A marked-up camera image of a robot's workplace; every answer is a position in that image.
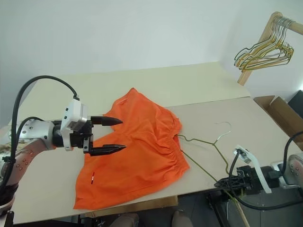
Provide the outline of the orange shorts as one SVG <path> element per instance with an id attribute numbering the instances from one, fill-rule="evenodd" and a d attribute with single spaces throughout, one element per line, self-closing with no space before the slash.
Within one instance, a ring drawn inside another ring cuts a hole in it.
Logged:
<path id="1" fill-rule="evenodd" d="M 99 210 L 157 192 L 189 169 L 178 133 L 182 124 L 170 110 L 132 88 L 117 99 L 109 117 L 121 123 L 94 146 L 122 144 L 119 152 L 85 155 L 75 185 L 76 210 Z"/>

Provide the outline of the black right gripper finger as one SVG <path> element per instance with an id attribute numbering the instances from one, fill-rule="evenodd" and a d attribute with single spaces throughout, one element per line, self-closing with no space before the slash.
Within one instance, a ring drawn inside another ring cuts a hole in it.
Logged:
<path id="1" fill-rule="evenodd" d="M 241 188 L 244 188 L 244 182 L 229 182 L 229 181 L 223 181 L 223 182 L 216 182 L 214 184 L 216 188 L 222 188 L 222 189 L 228 189 L 228 190 L 239 190 Z"/>
<path id="2" fill-rule="evenodd" d="M 222 178 L 220 184 L 245 184 L 245 178 L 239 176 L 231 176 Z"/>

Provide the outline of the black table frame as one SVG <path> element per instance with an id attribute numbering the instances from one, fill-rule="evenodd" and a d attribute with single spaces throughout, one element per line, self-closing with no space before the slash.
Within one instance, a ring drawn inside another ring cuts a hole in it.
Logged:
<path id="1" fill-rule="evenodd" d="M 225 203 L 231 201 L 227 193 L 223 190 L 208 190 L 206 191 L 206 199 L 210 208 L 214 211 L 220 227 L 231 227 L 227 219 L 226 208 L 223 208 Z"/>

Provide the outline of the light wooden clothes rack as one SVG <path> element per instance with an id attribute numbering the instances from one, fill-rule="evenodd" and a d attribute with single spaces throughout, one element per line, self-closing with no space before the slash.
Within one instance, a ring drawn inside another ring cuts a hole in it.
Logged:
<path id="1" fill-rule="evenodd" d="M 241 70 L 238 79 L 240 85 L 245 85 L 254 70 L 289 63 L 294 48 L 285 42 L 288 30 L 303 35 L 303 24 L 284 17 L 281 12 L 274 12 L 258 42 L 250 48 L 243 48 L 236 54 L 234 66 Z"/>

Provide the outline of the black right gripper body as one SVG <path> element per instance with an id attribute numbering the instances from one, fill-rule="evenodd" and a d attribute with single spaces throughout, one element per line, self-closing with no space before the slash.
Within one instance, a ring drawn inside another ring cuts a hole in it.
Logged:
<path id="1" fill-rule="evenodd" d="M 244 180 L 244 191 L 247 195 L 260 194 L 263 190 L 255 168 L 241 166 L 237 168 L 237 174 Z"/>

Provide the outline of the olive wire hanger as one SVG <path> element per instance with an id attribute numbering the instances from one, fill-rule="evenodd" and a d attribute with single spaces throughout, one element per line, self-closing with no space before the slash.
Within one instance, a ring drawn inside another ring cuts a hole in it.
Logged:
<path id="1" fill-rule="evenodd" d="M 217 142 L 221 139 L 221 137 L 228 135 L 231 131 L 232 131 L 232 125 L 229 122 L 217 122 L 216 124 L 228 124 L 229 125 L 229 130 L 221 135 L 218 136 L 218 138 L 214 141 L 214 142 L 208 142 L 205 140 L 201 140 L 201 139 L 197 139 L 197 138 L 191 138 L 188 139 L 185 135 L 182 134 L 177 134 L 178 137 L 182 137 L 186 142 L 192 142 L 192 141 L 197 141 L 197 142 L 201 142 L 201 143 L 205 143 L 208 145 L 211 145 L 215 148 L 215 150 L 217 151 L 217 153 L 220 155 L 220 157 L 223 159 L 224 163 L 225 163 L 225 172 L 226 174 L 229 174 L 228 171 L 228 167 L 229 167 L 229 163 L 227 162 L 226 158 L 224 157 L 224 155 L 222 154 L 222 152 L 218 149 L 217 147 Z M 206 171 L 200 164 L 198 164 L 191 156 L 189 156 L 186 152 L 182 151 L 182 153 L 188 157 L 192 162 L 194 162 L 195 165 L 197 165 L 201 170 L 203 170 L 209 177 L 211 177 L 216 183 L 218 182 L 218 180 L 212 176 L 208 171 Z"/>

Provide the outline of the light wooden floor bar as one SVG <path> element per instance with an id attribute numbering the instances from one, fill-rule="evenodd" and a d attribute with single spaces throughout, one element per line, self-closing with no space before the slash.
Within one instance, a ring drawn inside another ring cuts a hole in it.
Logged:
<path id="1" fill-rule="evenodd" d="M 246 216 L 244 214 L 244 211 L 243 211 L 242 207 L 240 206 L 240 204 L 237 201 L 234 201 L 234 205 L 235 205 L 235 207 L 236 207 L 236 209 L 237 209 L 237 211 L 238 211 L 238 213 L 239 213 L 239 215 L 240 215 L 240 217 L 242 219 L 242 222 L 243 222 L 244 226 L 245 227 L 250 227 L 250 224 L 249 224 L 249 222 L 248 222 L 248 220 L 247 220 L 247 218 L 246 218 Z"/>

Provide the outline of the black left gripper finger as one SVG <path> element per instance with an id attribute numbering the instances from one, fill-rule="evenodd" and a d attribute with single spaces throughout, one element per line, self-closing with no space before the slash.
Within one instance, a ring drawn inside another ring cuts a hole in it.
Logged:
<path id="1" fill-rule="evenodd" d="M 123 121 L 114 117 L 108 116 L 91 116 L 91 123 L 93 125 L 102 125 L 102 126 L 113 126 L 122 124 Z"/>
<path id="2" fill-rule="evenodd" d="M 126 148 L 126 145 L 120 144 L 104 144 L 102 147 L 93 147 L 93 144 L 89 146 L 89 154 L 91 156 L 104 156 L 119 152 Z"/>

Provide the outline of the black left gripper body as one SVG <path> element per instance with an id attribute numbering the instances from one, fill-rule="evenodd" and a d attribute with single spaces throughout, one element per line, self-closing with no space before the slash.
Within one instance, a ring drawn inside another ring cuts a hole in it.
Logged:
<path id="1" fill-rule="evenodd" d="M 88 120 L 79 131 L 70 134 L 71 147 L 82 148 L 84 154 L 90 154 L 93 150 L 93 124 Z"/>

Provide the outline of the brown cardboard box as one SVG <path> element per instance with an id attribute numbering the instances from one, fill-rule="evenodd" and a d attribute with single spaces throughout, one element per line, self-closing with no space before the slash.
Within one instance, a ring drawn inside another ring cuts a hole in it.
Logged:
<path id="1" fill-rule="evenodd" d="M 281 97 L 260 96 L 253 100 L 289 137 L 303 131 L 303 119 Z"/>

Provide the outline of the black box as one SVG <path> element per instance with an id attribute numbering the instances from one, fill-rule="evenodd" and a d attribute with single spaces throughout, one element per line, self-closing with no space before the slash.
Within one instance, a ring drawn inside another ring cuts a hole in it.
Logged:
<path id="1" fill-rule="evenodd" d="M 297 113 L 303 114 L 303 90 L 299 90 L 288 102 L 288 105 Z"/>

